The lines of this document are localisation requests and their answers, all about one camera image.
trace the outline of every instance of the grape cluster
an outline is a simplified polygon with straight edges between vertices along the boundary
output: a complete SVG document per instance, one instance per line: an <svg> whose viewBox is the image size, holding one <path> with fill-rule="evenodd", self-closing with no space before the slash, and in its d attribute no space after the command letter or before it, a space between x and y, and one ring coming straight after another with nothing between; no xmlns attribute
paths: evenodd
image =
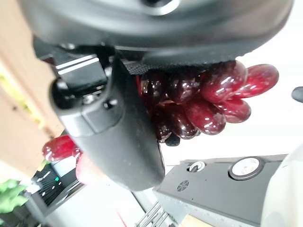
<svg viewBox="0 0 303 227"><path fill-rule="evenodd" d="M239 61L220 62L207 69L184 67L173 73L149 70L136 77L158 141L169 141L172 146L178 144L176 136L189 140L200 133L216 135L227 122L246 121L251 108L242 98L268 91L278 79L272 65L247 69Z"/></svg>

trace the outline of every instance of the white wall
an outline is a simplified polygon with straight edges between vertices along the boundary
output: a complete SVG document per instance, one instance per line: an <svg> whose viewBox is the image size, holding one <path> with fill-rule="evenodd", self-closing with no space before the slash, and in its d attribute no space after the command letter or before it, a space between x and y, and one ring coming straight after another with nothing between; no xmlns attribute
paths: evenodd
<svg viewBox="0 0 303 227"><path fill-rule="evenodd" d="M246 99L252 109L244 123L227 124L216 136L182 140L178 147L161 147L165 164L184 159L286 154L303 143L303 104L291 98L303 86L303 1L295 1L284 29L262 47L238 60L249 67L269 63L280 72L270 91Z"/></svg>

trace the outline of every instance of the white surface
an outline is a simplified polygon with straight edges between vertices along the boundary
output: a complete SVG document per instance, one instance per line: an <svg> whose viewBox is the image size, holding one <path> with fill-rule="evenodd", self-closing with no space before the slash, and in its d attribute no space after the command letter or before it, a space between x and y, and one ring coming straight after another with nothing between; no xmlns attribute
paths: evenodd
<svg viewBox="0 0 303 227"><path fill-rule="evenodd" d="M282 31L238 58L246 67L269 63L280 73L278 84L270 91L245 99L251 106L251 117L243 123L228 123L219 135L181 140L178 147L162 145L165 165L185 159L288 154L303 143L303 104L291 98L292 90L303 86L302 9L303 1L295 1Z"/></svg>
<svg viewBox="0 0 303 227"><path fill-rule="evenodd" d="M76 167L76 159L73 156L62 159L52 165L59 177L64 176Z"/></svg>
<svg viewBox="0 0 303 227"><path fill-rule="evenodd" d="M130 191L109 181L85 186L46 220L51 227L133 227L143 215Z"/></svg>
<svg viewBox="0 0 303 227"><path fill-rule="evenodd" d="M303 226L303 145L272 176L265 196L262 227Z"/></svg>

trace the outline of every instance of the gray panel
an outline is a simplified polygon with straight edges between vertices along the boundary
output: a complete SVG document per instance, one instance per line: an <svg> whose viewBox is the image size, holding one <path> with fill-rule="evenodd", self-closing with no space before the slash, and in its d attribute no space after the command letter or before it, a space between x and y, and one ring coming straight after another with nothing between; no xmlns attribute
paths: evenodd
<svg viewBox="0 0 303 227"><path fill-rule="evenodd" d="M155 190L198 208L259 226L268 182L281 162L276 158L273 158L274 162L268 162L270 159L265 158L267 162L259 175L250 180L235 181L228 176L228 169L238 159L225 159L226 162L224 159L219 159L219 162L203 160L205 169L196 173L187 171L189 162L181 163L165 176L161 186ZM189 183L188 187L178 192L178 185L185 180Z"/></svg>
<svg viewBox="0 0 303 227"><path fill-rule="evenodd" d="M190 214L205 223L208 223L214 227L254 227L249 224L234 220L232 218L227 218L223 215L211 212L197 206L188 204L181 200L168 197L164 194L157 193L160 204L162 204L164 210L169 210L170 215L173 216L177 223L181 223L185 218L186 214Z"/></svg>

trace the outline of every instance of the black plastic mount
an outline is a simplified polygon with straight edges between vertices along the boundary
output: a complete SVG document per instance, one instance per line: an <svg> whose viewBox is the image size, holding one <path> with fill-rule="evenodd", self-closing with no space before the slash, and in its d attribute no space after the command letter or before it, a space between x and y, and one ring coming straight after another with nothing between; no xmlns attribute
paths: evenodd
<svg viewBox="0 0 303 227"><path fill-rule="evenodd" d="M165 170L159 144L135 78L123 63L114 58L103 68L99 54L68 53L56 46L48 52L48 44L37 39L34 46L56 72L50 102L80 149L131 191L160 184Z"/></svg>

